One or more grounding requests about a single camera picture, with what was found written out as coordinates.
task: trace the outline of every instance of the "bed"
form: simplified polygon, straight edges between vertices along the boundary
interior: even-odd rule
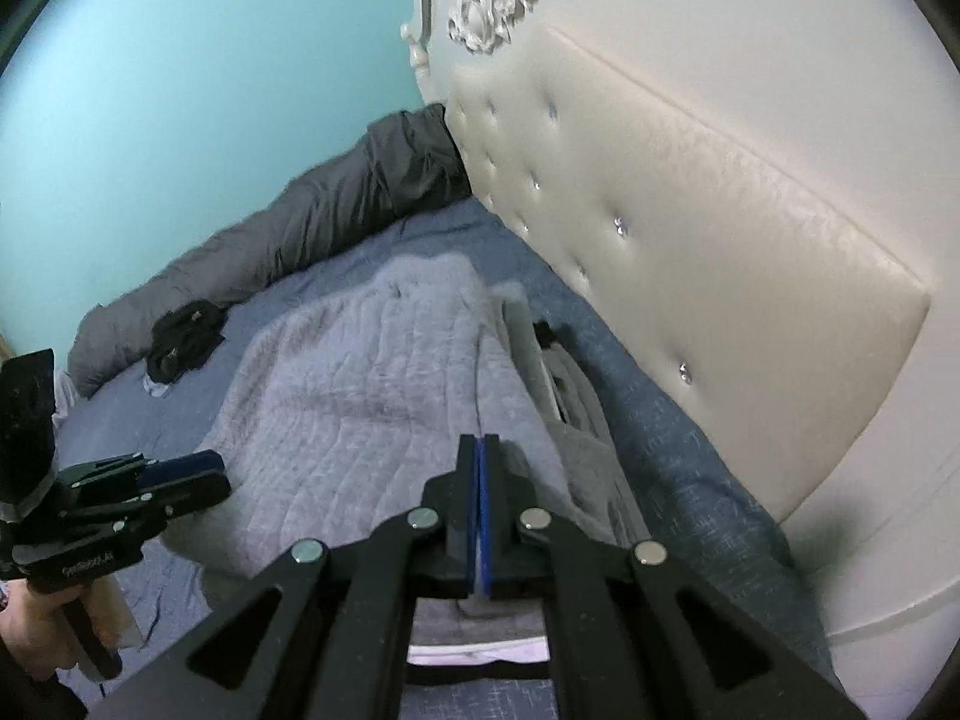
[[[958,189],[960,95],[917,6],[414,4],[411,66],[474,198],[237,305],[227,342],[160,402],[127,368],[67,420],[64,461],[190,451],[273,317],[397,253],[459,250],[560,328],[654,537],[871,716],[906,717],[960,619],[944,538],[960,220],[940,201]],[[131,671],[206,613],[195,567],[159,545],[122,583],[150,632]],[[482,682],[412,688],[403,711],[555,709],[548,683]]]

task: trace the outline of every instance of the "blue bed sheet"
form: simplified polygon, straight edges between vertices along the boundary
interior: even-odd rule
[[[731,476],[700,429],[644,373],[579,295],[474,199],[399,221],[230,310],[226,341],[208,364],[162,398],[142,386],[143,362],[83,401],[59,436],[64,464],[139,451],[165,459],[189,453],[213,423],[254,334],[289,309],[364,283],[399,254],[467,255],[488,284],[517,280],[536,319],[546,319],[592,380],[637,501],[655,538],[831,680],[832,665],[813,595],[794,570],[784,536]],[[131,674],[208,613],[198,569],[148,545],[146,560],[120,575],[147,647],[126,653]],[[67,681],[88,702],[99,690]],[[539,720],[556,717],[544,680],[408,688],[404,718]]]

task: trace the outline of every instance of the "metal rivet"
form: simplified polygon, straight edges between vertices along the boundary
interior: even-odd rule
[[[666,547],[659,541],[640,541],[634,547],[634,557],[642,565],[660,565],[666,560]]]
[[[546,509],[526,509],[520,514],[520,524],[528,531],[542,531],[553,521]]]
[[[411,528],[418,531],[425,531],[427,528],[432,528],[440,522],[440,514],[434,512],[433,509],[420,507],[419,509],[414,509],[410,514],[407,514],[407,522]]]
[[[301,538],[290,547],[290,557],[296,562],[316,562],[323,557],[323,544],[315,538]]]

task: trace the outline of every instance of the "cream upholstered panel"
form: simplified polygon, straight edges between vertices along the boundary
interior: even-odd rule
[[[880,408],[925,288],[776,167],[531,30],[453,71],[448,125],[474,194],[783,519]]]

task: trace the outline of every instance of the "person's hand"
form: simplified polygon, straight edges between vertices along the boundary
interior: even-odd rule
[[[48,680],[56,669],[71,669],[77,659],[70,651],[66,622],[58,610],[83,596],[93,631],[107,648],[116,645],[116,635],[96,613],[97,583],[92,587],[69,587],[49,595],[30,588],[26,580],[8,583],[10,598],[0,611],[0,638],[20,667],[38,682]]]

